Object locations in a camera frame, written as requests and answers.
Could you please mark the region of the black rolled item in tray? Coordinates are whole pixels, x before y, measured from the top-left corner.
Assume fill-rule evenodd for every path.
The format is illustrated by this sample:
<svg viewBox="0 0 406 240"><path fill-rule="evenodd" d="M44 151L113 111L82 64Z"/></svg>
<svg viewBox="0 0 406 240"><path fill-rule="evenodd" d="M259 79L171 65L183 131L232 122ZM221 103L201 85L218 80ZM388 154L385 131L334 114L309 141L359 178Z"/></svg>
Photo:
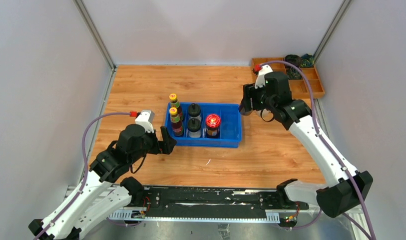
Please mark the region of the black rolled item in tray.
<svg viewBox="0 0 406 240"><path fill-rule="evenodd" d="M285 57L284 57L284 61L285 62L287 62L287 63L290 63L290 64L292 64L292 65L294 65L294 66L296 66L296 67L300 67L300 65L302 64L302 59L301 59L301 57L299 56L299 55L296 55L296 54L289 54L289 55L286 55Z"/></svg>

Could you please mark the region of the green patterned rolled cloth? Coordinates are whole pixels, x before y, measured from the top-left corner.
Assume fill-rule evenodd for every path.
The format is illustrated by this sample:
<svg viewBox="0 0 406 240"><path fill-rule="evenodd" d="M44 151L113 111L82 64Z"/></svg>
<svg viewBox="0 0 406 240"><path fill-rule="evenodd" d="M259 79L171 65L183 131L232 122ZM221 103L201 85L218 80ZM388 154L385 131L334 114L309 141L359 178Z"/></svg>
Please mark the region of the green patterned rolled cloth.
<svg viewBox="0 0 406 240"><path fill-rule="evenodd" d="M287 76L290 80L301 80L302 75L301 75L301 69L299 68L296 70L295 68L288 68L287 69Z"/></svg>

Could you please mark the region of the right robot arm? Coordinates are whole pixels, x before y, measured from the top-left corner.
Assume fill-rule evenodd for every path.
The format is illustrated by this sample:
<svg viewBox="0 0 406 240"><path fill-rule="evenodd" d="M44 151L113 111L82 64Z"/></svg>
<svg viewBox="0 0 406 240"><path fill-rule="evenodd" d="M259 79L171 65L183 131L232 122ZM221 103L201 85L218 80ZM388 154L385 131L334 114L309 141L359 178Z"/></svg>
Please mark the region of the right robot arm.
<svg viewBox="0 0 406 240"><path fill-rule="evenodd" d="M373 183L372 175L360 172L337 150L317 125L309 106L293 99L287 76L282 72L259 73L255 83L243 85L239 105L242 115L269 110L306 148L324 176L325 184L306 183L295 178L277 185L276 202L288 209L295 202L317 205L335 218L361 205Z"/></svg>

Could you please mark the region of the sauce bottle yellow cap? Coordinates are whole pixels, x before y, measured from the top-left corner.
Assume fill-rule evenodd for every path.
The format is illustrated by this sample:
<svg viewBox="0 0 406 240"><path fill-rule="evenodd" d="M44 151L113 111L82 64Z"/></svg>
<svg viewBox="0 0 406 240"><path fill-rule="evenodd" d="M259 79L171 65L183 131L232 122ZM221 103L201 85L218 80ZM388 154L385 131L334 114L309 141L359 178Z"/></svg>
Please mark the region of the sauce bottle yellow cap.
<svg viewBox="0 0 406 240"><path fill-rule="evenodd" d="M183 128L183 123L182 123L181 117L178 113L178 109L176 107L171 107L169 109L169 114L170 114L171 128L173 130L174 135L177 137L183 136L184 128Z"/></svg>
<svg viewBox="0 0 406 240"><path fill-rule="evenodd" d="M175 107L177 109L178 115L180 116L180 119L183 121L184 116L183 116L182 106L180 104L180 101L178 100L177 94L171 93L169 95L169 99L170 99L170 107L171 108Z"/></svg>

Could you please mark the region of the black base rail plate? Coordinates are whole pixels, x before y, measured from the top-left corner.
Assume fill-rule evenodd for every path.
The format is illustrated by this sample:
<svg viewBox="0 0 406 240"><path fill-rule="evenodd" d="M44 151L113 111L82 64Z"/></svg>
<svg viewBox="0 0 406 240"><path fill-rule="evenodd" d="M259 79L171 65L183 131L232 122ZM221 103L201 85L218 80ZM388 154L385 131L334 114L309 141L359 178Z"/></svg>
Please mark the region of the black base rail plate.
<svg viewBox="0 0 406 240"><path fill-rule="evenodd" d="M295 223L304 202L285 203L275 189L188 186L146 186L138 204L129 204L109 216L110 220Z"/></svg>

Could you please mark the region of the blue plastic divided bin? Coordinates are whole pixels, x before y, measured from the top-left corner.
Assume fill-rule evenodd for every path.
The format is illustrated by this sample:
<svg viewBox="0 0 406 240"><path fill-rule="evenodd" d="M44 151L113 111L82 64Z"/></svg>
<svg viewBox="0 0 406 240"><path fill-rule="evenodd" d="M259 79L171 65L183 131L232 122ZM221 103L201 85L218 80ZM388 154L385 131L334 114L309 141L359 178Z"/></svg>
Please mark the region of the blue plastic divided bin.
<svg viewBox="0 0 406 240"><path fill-rule="evenodd" d="M237 148L242 139L242 116L239 114L238 105L232 103L209 103L198 102L201 107L201 137L190 137L187 130L187 113L190 102L182 102L182 112L184 115L184 133L181 136L175 136L170 121L169 109L170 103L167 104L165 122L169 134L177 141L178 146L187 147L215 147L215 148ZM205 118L209 114L217 114L221 119L220 131L218 138L207 138L205 136L206 126Z"/></svg>

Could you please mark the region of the red lid sauce jar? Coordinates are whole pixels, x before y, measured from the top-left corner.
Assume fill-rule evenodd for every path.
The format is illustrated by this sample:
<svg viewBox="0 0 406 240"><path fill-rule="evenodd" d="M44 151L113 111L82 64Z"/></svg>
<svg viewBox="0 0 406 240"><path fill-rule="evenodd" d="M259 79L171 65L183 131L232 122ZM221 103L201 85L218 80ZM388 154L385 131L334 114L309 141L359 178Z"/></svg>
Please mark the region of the red lid sauce jar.
<svg viewBox="0 0 406 240"><path fill-rule="evenodd" d="M211 139L220 137L221 118L215 113L211 113L205 118L205 136Z"/></svg>

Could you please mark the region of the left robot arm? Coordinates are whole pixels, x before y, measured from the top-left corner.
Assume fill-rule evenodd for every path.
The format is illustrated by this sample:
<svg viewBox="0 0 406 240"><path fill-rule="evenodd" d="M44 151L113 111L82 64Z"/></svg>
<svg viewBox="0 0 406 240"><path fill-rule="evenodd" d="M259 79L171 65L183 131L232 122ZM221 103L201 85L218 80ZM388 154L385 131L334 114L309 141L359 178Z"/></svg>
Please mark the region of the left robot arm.
<svg viewBox="0 0 406 240"><path fill-rule="evenodd" d="M161 128L162 140L138 124L130 124L90 165L80 185L50 215L34 219L28 226L36 240L81 240L91 229L114 211L130 204L137 207L144 200L144 186L135 178L125 178L113 192L95 200L132 164L148 154L172 153L177 141L166 127Z"/></svg>

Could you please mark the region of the dark green rolled cloth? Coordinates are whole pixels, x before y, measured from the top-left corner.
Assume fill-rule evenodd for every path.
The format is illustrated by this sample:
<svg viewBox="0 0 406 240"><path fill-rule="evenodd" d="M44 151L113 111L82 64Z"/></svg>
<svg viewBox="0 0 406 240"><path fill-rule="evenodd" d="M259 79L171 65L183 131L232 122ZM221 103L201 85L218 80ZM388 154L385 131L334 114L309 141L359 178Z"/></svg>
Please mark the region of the dark green rolled cloth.
<svg viewBox="0 0 406 240"><path fill-rule="evenodd" d="M315 58L313 55L306 53L300 56L300 58L301 58L300 68L312 68L314 66Z"/></svg>

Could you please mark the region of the black cap spice shaker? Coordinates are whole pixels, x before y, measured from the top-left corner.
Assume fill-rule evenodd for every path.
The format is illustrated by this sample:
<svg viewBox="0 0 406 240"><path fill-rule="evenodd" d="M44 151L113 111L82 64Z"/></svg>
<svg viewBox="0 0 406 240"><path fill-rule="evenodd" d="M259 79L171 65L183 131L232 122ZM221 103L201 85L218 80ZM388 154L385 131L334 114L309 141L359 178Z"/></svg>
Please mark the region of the black cap spice shaker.
<svg viewBox="0 0 406 240"><path fill-rule="evenodd" d="M201 120L191 118L187 122L187 134L190 138L200 138L202 136Z"/></svg>
<svg viewBox="0 0 406 240"><path fill-rule="evenodd" d="M201 117L201 107L196 103L191 103L187 109L188 117L190 119L198 119L199 121L202 120Z"/></svg>

